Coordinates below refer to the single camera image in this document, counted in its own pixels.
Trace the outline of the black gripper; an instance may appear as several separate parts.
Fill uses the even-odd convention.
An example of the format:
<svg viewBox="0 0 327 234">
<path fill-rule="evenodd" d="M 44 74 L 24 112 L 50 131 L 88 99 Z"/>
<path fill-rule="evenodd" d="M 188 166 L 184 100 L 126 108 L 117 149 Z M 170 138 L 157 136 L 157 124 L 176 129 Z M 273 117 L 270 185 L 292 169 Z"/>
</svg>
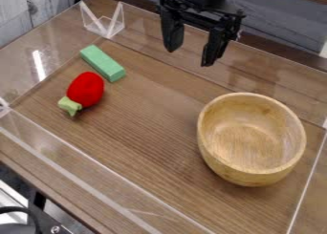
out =
<svg viewBox="0 0 327 234">
<path fill-rule="evenodd" d="M 228 39 L 236 40 L 238 37 L 244 11 L 226 0 L 158 0 L 157 11 L 162 45 L 169 53 L 182 45 L 184 24 L 209 31 L 200 66 L 212 66 L 222 56 Z"/>
</svg>

